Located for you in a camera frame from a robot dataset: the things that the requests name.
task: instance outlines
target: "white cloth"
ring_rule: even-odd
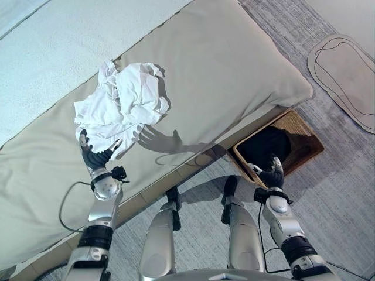
[[[76,138],[86,129],[94,152],[106,150],[117,139],[121,146],[111,160],[138,141],[144,125],[156,124],[169,109],[159,97],[158,77],[162,73],[152,63],[132,63],[118,72],[107,60],[99,69],[98,87],[84,101],[74,103]]]

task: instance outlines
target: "mattress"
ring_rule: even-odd
[[[242,119],[312,96],[308,82],[235,0],[191,2],[115,65],[122,70],[137,62],[164,69],[160,86],[171,108],[151,128],[151,137],[146,135],[147,145],[136,143],[107,165],[127,171],[123,201],[211,147]],[[6,225],[0,232],[0,270],[69,234],[59,224],[59,204],[74,182],[90,181],[74,136],[73,103],[96,85],[97,75],[0,150],[0,221]],[[77,186],[64,207],[66,224],[84,225],[92,202],[90,188]]]

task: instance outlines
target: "white wall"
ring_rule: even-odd
[[[306,0],[339,33],[375,57],[375,0]]]

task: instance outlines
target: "beige mat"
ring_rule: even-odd
[[[375,63],[356,42],[335,34],[309,53],[315,81],[363,129],[375,133]]]

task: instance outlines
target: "white sheet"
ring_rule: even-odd
[[[51,0],[0,40],[0,146],[191,0]]]
[[[93,152],[102,152],[122,139],[111,156],[115,160],[138,141],[145,125],[155,125],[169,109],[167,100],[159,97],[162,76],[153,63],[131,63],[118,72],[113,62],[105,61],[96,90],[74,103],[77,141],[85,129],[95,144]]]

